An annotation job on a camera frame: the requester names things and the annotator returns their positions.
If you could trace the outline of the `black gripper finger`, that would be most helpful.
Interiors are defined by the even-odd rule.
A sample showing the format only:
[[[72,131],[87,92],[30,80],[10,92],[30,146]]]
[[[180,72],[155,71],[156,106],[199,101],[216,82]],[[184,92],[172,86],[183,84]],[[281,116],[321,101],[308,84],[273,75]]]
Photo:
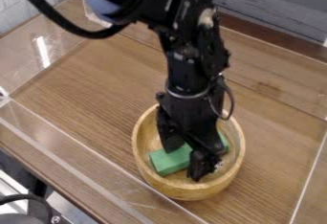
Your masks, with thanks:
[[[187,177],[197,182],[207,174],[213,173],[217,163],[221,161],[219,154],[193,150],[189,157],[189,165],[187,168]]]
[[[177,130],[176,125],[168,119],[157,118],[157,129],[163,150],[165,153],[171,153],[184,145],[184,138]]]

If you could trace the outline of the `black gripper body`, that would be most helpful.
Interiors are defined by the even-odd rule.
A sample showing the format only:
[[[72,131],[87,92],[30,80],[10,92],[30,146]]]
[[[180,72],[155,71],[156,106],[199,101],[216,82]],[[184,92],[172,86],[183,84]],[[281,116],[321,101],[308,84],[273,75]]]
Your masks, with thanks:
[[[156,95],[157,118],[168,119],[176,125],[185,143],[207,153],[223,153],[223,139],[216,129],[216,122],[223,117],[223,93],[217,84],[193,93],[173,89],[167,84],[164,92]]]

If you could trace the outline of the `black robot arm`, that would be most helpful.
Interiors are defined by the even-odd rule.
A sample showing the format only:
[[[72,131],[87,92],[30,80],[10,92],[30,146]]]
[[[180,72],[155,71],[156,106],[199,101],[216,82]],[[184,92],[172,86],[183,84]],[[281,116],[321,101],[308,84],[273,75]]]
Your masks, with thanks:
[[[224,154],[217,121],[229,88],[223,70],[229,51],[220,36],[213,0],[87,0],[93,13],[121,27],[141,22],[157,34],[167,61],[156,124],[163,149],[192,147],[187,176],[199,181],[217,167]]]

